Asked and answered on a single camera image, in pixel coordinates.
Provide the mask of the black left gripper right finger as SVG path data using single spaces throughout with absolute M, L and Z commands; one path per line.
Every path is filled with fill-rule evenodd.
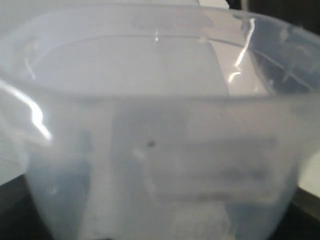
M 320 198 L 301 188 L 277 229 L 278 240 L 318 240 L 320 238 Z

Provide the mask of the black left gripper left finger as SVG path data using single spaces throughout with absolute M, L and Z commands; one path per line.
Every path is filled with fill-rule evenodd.
M 35 207 L 24 175 L 0 186 L 0 238 L 53 239 Z

